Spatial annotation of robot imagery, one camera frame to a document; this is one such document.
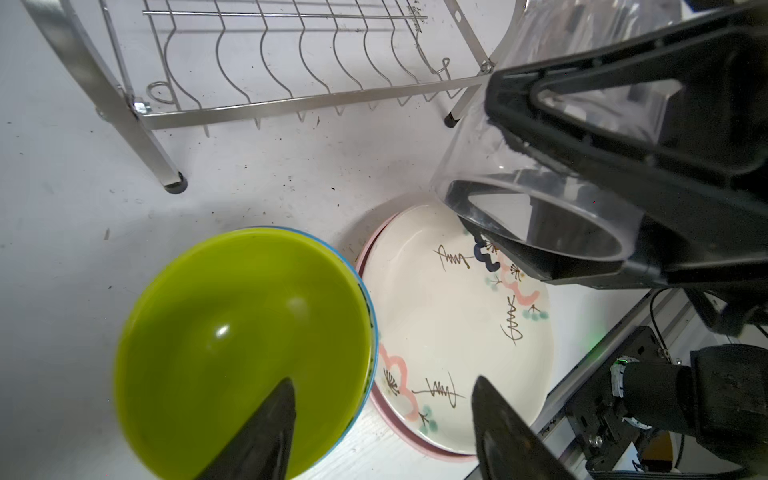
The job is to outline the pink plate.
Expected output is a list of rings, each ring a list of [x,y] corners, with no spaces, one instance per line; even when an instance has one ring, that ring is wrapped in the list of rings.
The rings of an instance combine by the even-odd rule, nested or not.
[[[362,275],[365,265],[367,263],[370,251],[385,230],[388,224],[399,213],[395,213],[386,220],[384,220],[379,227],[374,231],[368,241],[364,244],[361,253],[356,260],[355,268],[359,275]],[[380,389],[376,386],[372,386],[370,394],[370,402],[374,408],[378,411],[382,420],[390,427],[390,429],[406,444],[426,457],[449,463],[469,463],[474,461],[476,457],[474,455],[456,454],[446,451],[440,447],[431,445],[429,442],[421,439],[418,435],[412,433],[407,426],[397,417],[394,411],[386,404]]]

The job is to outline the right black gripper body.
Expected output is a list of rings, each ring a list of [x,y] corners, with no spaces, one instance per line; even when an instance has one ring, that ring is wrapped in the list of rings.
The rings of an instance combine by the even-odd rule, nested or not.
[[[712,331],[767,323],[767,5],[702,1],[659,41],[664,281]]]

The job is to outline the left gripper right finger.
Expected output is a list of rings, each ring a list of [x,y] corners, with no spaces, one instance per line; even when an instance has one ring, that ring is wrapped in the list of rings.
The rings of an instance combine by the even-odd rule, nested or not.
[[[484,376],[478,377],[474,384],[471,406],[482,478],[573,477]]]

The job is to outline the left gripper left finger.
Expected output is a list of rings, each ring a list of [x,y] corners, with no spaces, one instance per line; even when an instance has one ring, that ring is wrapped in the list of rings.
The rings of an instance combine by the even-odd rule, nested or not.
[[[286,479],[295,423],[295,390],[284,378],[197,479]]]

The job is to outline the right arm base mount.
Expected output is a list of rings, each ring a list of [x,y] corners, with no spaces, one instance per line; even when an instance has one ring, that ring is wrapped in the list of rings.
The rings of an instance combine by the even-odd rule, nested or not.
[[[626,409],[611,390],[610,367],[626,356],[664,363],[654,330],[638,327],[616,347],[565,405],[565,416],[582,448],[588,472],[611,471],[632,445],[646,447],[659,431],[642,430],[624,420]]]

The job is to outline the lime green bowl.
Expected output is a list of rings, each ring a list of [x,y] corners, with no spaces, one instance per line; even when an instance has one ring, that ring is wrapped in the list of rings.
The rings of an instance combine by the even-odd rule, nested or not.
[[[161,479],[200,474],[281,381],[265,391],[255,377],[256,228],[187,250],[144,290],[125,324],[117,416],[134,453]]]

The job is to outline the white painted ceramic plate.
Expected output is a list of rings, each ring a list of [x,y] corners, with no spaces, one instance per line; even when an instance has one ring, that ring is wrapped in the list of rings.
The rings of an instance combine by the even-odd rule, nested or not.
[[[362,271],[379,328],[375,383],[406,432],[440,450],[475,451],[471,396],[487,378],[526,422],[554,361],[546,286],[437,202],[391,219]]]

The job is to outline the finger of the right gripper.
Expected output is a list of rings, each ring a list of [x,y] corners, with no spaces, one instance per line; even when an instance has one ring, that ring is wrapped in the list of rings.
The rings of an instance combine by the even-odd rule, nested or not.
[[[477,240],[499,248],[524,273],[552,285],[589,288],[664,288],[659,250],[651,244],[655,226],[642,217],[632,237],[633,252],[615,256],[619,240],[597,223],[560,206],[527,195],[520,208],[527,233],[512,233],[480,208],[481,200],[499,196],[507,207],[515,194],[491,185],[460,185],[458,216]]]
[[[492,124],[689,240],[767,236],[767,9],[495,73]]]

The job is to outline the clear glass tumbler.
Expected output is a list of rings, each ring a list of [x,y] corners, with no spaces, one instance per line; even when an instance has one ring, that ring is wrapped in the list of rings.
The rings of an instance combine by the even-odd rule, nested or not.
[[[500,64],[523,66],[595,50],[671,26],[681,18],[677,1],[530,1],[513,20],[511,48]],[[570,120],[655,144],[662,135],[667,103],[679,89],[674,80],[631,82],[571,94],[544,91],[540,100]],[[552,142],[525,141],[509,128],[494,126],[483,103],[477,102],[461,120],[433,187],[457,215],[460,185],[491,185],[513,192],[507,207],[499,196],[479,205],[519,236],[527,233],[527,216],[520,208],[525,197],[545,200],[612,233],[621,243],[617,258],[631,255],[642,212],[563,160]]]

